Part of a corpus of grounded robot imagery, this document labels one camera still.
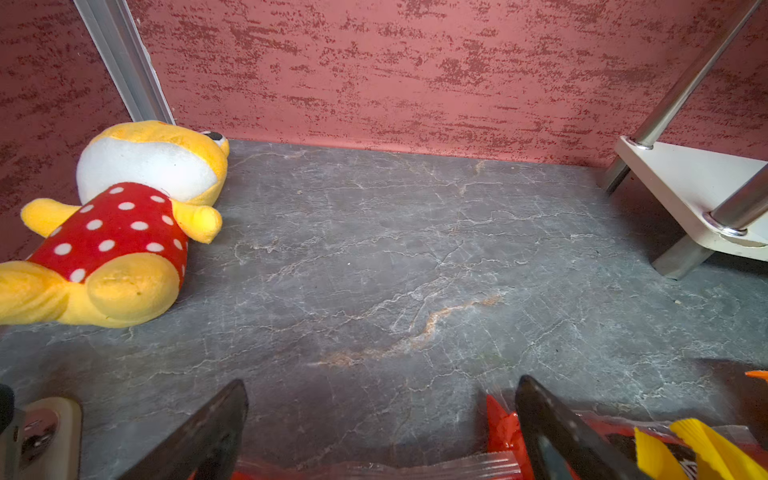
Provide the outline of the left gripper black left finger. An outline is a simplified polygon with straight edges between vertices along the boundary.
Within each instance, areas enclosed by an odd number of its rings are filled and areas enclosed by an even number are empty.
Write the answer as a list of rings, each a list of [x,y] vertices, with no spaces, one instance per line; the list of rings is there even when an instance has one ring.
[[[244,382],[233,380],[121,478],[229,479],[235,471],[247,413]]]

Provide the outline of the yellow spaghetti bag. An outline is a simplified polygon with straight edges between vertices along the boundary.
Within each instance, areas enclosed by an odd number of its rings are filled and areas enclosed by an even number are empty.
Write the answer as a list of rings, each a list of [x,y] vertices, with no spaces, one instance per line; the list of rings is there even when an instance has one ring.
[[[766,479],[767,470],[697,419],[674,422],[670,430],[696,455],[697,479]],[[657,438],[634,429],[637,465],[652,479],[687,479],[680,462]]]

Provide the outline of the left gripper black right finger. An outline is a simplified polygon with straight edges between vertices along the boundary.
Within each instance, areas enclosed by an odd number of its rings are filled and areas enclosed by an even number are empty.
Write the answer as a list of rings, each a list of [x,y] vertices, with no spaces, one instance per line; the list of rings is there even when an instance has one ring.
[[[515,406],[535,479],[648,477],[533,376],[520,377]]]

